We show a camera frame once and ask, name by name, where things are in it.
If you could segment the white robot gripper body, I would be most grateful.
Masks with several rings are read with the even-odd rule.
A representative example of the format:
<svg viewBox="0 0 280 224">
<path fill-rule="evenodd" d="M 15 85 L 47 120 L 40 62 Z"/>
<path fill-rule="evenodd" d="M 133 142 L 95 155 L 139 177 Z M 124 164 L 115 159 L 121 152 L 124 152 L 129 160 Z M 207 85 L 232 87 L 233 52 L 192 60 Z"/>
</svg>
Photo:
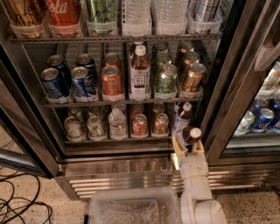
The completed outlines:
<svg viewBox="0 0 280 224">
<path fill-rule="evenodd" d="M 178 162 L 182 179 L 194 179 L 208 176 L 208 164 L 203 154 L 189 153 Z"/>
</svg>

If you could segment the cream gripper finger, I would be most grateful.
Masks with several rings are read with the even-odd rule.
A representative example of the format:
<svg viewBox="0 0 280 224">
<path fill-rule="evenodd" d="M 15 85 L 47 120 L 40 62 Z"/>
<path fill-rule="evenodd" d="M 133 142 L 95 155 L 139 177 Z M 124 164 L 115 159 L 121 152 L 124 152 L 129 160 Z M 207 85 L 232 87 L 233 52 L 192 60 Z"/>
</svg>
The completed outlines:
<svg viewBox="0 0 280 224">
<path fill-rule="evenodd" d="M 205 155 L 204 146 L 200 140 L 192 146 L 192 153 Z"/>
<path fill-rule="evenodd" d="M 186 147 L 179 141 L 179 138 L 176 134 L 171 137 L 173 149 L 177 156 L 178 161 L 180 162 L 187 153 Z"/>
</svg>

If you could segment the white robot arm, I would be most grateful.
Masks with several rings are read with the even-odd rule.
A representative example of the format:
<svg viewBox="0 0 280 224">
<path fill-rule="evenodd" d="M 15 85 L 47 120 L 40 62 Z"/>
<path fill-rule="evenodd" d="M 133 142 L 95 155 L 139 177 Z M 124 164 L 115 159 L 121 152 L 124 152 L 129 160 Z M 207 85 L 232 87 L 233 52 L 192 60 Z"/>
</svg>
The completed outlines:
<svg viewBox="0 0 280 224">
<path fill-rule="evenodd" d="M 184 183 L 180 197 L 182 224 L 228 224 L 221 204 L 213 199 L 201 141 L 192 146 L 193 152 L 187 152 L 176 134 L 171 140 Z"/>
</svg>

